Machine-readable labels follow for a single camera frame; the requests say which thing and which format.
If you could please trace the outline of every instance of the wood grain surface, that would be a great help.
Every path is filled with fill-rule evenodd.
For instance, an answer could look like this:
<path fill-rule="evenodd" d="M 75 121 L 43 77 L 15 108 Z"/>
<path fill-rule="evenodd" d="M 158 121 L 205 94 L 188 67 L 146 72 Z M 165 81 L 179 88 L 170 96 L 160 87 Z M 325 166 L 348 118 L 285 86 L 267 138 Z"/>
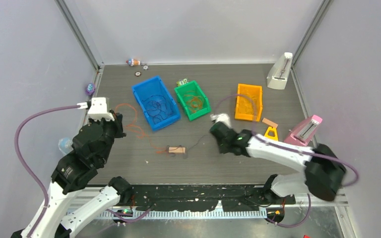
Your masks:
<path fill-rule="evenodd" d="M 188 78 L 200 85 L 209 99 L 212 109 L 216 104 L 232 94 L 236 94 L 238 83 L 261 85 L 263 89 L 263 110 L 261 117 L 277 123 L 279 140 L 284 140 L 288 130 L 304 119 L 303 111 L 293 80 L 290 78 L 285 90 L 267 88 L 266 76 L 272 64 L 210 64 L 210 65 L 157 65 L 143 70 L 141 66 L 108 65 L 98 88 L 99 97 L 110 98 L 110 107 L 129 103 L 138 111 L 137 125 L 151 137 L 157 147 L 191 147 L 208 134 L 212 122 L 209 114 L 189 121 L 183 108 L 178 104 L 182 118 L 160 131 L 153 132 L 145 120 L 142 109 L 136 102 L 131 86 L 159 75 L 176 99 L 174 88 L 178 80 Z M 228 113 L 233 128 L 239 132 L 250 129 L 251 122 L 234 120 L 236 99 L 225 101 L 216 113 Z M 121 107 L 124 127 L 131 123 L 134 111 Z M 267 125 L 257 122 L 255 129 L 264 134 Z M 233 154 L 218 153 L 215 139 L 208 134 L 197 146 L 188 150 L 188 156 L 171 157 L 157 154 L 146 138 L 137 138 L 136 133 L 126 131 L 127 136 L 117 139 L 112 147 L 109 160 L 89 184 L 106 184 L 112 177 L 122 176 L 131 184 L 159 183 L 264 183 L 272 174 L 290 174 L 288 167 L 261 158 L 248 158 Z"/>

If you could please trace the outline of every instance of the wooden block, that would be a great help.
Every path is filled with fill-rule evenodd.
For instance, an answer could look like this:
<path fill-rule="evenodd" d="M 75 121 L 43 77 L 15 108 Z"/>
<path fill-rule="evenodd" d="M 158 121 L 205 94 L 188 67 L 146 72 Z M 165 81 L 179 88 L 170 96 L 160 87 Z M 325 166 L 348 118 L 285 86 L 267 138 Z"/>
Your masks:
<path fill-rule="evenodd" d="M 184 154 L 184 153 L 186 153 L 186 148 L 183 146 L 177 146 L 177 147 L 169 146 L 168 151 L 169 151 L 169 153 Z"/>
<path fill-rule="evenodd" d="M 265 124 L 267 124 L 268 126 L 271 126 L 271 127 L 275 127 L 275 128 L 278 127 L 278 124 L 277 124 L 277 123 L 275 123 L 275 122 L 273 122 L 273 121 L 270 121 L 270 120 L 268 120 L 268 119 L 266 119 L 266 118 L 263 118 L 263 119 L 262 119 L 262 122 L 265 123 Z"/>

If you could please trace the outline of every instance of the purple toy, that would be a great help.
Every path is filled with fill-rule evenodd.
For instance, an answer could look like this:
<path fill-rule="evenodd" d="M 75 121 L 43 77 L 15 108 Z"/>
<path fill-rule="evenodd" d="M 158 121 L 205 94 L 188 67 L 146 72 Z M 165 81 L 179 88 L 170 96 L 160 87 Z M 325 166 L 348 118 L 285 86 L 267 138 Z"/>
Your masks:
<path fill-rule="evenodd" d="M 95 91 L 96 91 L 96 86 L 94 85 L 94 83 L 89 83 L 87 85 L 87 89 L 85 90 L 88 96 L 93 95 Z"/>

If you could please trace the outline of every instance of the green basket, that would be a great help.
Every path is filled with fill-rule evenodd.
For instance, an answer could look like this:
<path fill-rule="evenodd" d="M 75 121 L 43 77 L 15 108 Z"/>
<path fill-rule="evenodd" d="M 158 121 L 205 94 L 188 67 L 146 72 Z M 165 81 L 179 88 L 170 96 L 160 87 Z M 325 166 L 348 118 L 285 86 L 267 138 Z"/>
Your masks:
<path fill-rule="evenodd" d="M 178 102 L 182 105 L 189 120 L 203 116 L 211 111 L 208 98 L 196 81 L 175 88 Z"/>

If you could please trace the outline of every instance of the yellow object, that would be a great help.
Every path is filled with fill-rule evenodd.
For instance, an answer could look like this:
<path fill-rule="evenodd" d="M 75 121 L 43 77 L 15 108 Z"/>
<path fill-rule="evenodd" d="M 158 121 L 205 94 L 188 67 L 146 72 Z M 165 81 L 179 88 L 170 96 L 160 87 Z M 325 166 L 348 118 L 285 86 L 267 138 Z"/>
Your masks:
<path fill-rule="evenodd" d="M 260 121 L 260 114 L 262 113 L 262 87 L 256 85 L 239 83 L 237 86 L 237 93 L 248 96 L 254 101 L 256 106 L 256 121 Z M 235 119 L 239 120 L 253 120 L 254 111 L 252 103 L 245 97 L 237 97 Z"/>
<path fill-rule="evenodd" d="M 271 140 L 276 140 L 276 141 L 278 141 L 277 128 L 272 127 L 272 126 L 268 126 L 268 129 L 266 130 L 264 136 L 265 136 L 266 138 L 271 139 Z"/>

